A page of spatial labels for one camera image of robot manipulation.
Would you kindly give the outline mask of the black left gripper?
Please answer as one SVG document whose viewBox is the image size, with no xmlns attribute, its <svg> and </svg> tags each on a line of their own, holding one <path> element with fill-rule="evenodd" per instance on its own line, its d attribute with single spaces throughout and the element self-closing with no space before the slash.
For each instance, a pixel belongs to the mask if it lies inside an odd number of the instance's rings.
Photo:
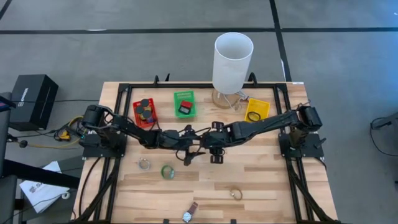
<svg viewBox="0 0 398 224">
<path fill-rule="evenodd" d="M 168 150 L 187 150 L 194 146 L 194 141 L 199 141 L 200 137 L 190 124 L 186 125 L 185 133 L 181 136 L 177 130 L 165 130 L 159 133 L 159 148 Z M 204 152 L 186 152 L 183 164 L 189 166 L 196 156 L 205 154 Z"/>
</svg>

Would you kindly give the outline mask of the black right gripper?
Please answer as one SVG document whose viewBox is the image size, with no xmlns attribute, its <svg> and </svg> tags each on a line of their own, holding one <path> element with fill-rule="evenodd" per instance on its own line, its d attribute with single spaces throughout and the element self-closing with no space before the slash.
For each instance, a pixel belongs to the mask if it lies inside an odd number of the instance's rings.
<svg viewBox="0 0 398 224">
<path fill-rule="evenodd" d="M 219 121 L 213 121 L 211 130 L 201 135 L 201 146 L 210 149 L 211 164 L 222 164 L 224 159 L 224 149 L 222 148 L 235 145 L 236 141 L 230 126 L 225 126 L 224 123 Z"/>
</svg>

